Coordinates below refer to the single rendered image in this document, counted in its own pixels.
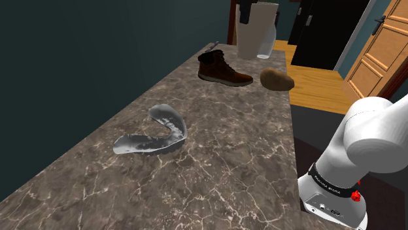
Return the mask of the clear plastic bottle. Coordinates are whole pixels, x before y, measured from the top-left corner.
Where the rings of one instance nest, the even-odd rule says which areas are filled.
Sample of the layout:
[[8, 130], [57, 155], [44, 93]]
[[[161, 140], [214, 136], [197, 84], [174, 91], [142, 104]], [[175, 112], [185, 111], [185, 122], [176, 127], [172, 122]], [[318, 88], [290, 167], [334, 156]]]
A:
[[257, 57], [260, 59], [268, 59], [272, 53], [276, 40], [276, 27], [272, 24], [267, 30], [266, 36], [258, 50]]

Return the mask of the brown leather boot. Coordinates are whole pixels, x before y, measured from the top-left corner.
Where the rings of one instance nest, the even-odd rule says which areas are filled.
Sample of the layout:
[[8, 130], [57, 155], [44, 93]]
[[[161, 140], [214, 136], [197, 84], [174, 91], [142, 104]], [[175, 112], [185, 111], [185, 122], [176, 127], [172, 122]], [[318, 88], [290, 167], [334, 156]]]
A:
[[198, 77], [209, 82], [218, 82], [227, 86], [241, 87], [253, 83], [253, 78], [241, 74], [230, 67], [221, 50], [213, 50], [198, 56]]

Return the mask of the brown potato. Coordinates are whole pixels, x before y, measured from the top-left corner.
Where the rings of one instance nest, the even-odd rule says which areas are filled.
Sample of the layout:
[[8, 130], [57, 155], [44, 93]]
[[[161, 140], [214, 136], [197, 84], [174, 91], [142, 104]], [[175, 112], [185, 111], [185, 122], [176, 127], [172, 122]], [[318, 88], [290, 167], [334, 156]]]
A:
[[273, 68], [265, 68], [260, 73], [260, 82], [272, 91], [290, 91], [295, 86], [290, 76]]

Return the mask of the black door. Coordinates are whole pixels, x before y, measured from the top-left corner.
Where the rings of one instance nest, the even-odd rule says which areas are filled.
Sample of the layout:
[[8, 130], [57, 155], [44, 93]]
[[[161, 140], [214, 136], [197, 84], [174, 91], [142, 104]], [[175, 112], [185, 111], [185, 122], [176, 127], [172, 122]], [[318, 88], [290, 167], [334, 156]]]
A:
[[289, 42], [292, 65], [334, 69], [369, 0], [301, 0]]

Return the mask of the grey curved mouthguard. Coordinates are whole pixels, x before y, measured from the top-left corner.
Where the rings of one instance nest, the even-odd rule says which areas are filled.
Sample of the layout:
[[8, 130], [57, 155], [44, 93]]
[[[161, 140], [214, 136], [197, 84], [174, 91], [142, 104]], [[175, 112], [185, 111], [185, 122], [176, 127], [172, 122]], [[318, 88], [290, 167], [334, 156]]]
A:
[[174, 152], [177, 145], [183, 145], [188, 137], [188, 130], [183, 117], [167, 104], [154, 105], [148, 115], [161, 125], [171, 130], [168, 137], [126, 134], [119, 137], [113, 145], [115, 154], [162, 154]]

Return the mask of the dark robot stand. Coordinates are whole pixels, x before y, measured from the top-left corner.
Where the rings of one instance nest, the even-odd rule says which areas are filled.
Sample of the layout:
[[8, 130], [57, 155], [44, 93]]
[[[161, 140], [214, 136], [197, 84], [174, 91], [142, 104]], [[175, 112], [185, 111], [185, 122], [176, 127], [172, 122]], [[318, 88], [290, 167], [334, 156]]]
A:
[[[297, 175], [303, 176], [331, 141], [342, 114], [291, 105]], [[408, 167], [369, 173], [360, 188], [367, 204], [367, 230], [408, 230]]]

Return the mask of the light wooden panelled door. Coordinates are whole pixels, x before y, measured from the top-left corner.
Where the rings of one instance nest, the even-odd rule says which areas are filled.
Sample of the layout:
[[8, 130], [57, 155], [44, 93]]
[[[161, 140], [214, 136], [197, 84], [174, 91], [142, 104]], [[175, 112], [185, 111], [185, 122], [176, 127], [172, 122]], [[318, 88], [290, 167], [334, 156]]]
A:
[[408, 78], [408, 0], [391, 0], [341, 87], [351, 103], [390, 98]]

